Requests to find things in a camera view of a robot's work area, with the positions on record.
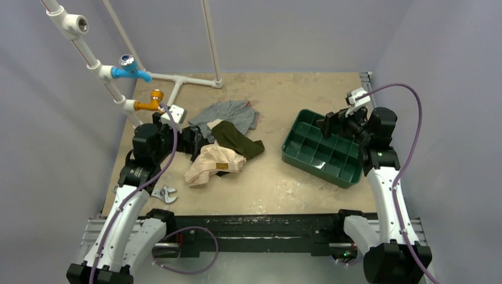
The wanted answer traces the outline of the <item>beige underwear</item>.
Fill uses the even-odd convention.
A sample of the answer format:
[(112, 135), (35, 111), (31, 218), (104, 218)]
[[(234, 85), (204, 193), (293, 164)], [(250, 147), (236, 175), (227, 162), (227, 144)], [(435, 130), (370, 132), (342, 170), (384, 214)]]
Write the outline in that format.
[(240, 172), (246, 163), (246, 158), (232, 149), (218, 143), (201, 148), (200, 154), (184, 174), (188, 186), (198, 186), (209, 182), (209, 178), (217, 172)]

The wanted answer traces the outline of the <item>green compartment tray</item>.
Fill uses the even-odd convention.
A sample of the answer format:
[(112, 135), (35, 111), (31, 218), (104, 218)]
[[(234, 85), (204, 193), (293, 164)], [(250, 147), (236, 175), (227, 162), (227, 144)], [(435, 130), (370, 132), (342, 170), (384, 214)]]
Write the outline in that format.
[(302, 109), (282, 145), (282, 161), (347, 189), (361, 180), (359, 144), (333, 133), (325, 139), (316, 121), (323, 116)]

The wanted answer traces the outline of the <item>dark green underwear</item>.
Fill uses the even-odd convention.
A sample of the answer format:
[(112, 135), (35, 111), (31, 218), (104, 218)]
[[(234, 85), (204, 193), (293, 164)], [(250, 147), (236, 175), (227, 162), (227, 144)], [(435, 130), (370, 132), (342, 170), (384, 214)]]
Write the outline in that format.
[(247, 160), (253, 159), (265, 151), (261, 140), (252, 141), (242, 134), (230, 121), (214, 120), (207, 125), (215, 141), (220, 146), (234, 150)]

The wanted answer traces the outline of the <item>striped grey underwear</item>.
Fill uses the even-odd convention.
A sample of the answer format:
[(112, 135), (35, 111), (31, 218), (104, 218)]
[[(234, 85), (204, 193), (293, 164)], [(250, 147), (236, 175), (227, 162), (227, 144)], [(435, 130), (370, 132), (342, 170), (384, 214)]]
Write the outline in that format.
[(255, 130), (260, 112), (255, 110), (248, 100), (216, 102), (203, 109), (188, 121), (191, 128), (198, 127), (202, 136), (213, 143), (215, 138), (208, 123), (215, 120), (232, 122), (242, 134)]

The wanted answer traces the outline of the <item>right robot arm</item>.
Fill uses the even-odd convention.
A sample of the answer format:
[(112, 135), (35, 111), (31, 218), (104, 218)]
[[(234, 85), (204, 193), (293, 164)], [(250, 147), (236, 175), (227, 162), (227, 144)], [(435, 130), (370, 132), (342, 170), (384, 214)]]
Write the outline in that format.
[(391, 147), (397, 122), (394, 111), (365, 107), (329, 112), (316, 121), (325, 139), (334, 134), (359, 144), (358, 159), (375, 198), (379, 229), (362, 215), (348, 215), (332, 225), (341, 241), (352, 239), (361, 256), (368, 283), (420, 283), (432, 261), (432, 251), (420, 244), (402, 196), (397, 152)]

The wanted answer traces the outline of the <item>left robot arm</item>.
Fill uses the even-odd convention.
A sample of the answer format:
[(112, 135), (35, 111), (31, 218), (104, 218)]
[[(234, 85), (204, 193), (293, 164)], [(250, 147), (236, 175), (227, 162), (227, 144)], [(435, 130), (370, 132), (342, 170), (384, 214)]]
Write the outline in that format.
[(133, 148), (120, 171), (113, 206), (96, 241), (80, 264), (72, 263), (69, 283), (133, 283), (134, 273), (158, 241), (176, 236), (173, 213), (156, 209), (134, 234), (138, 217), (155, 184), (185, 143), (177, 124), (147, 123), (137, 127)]

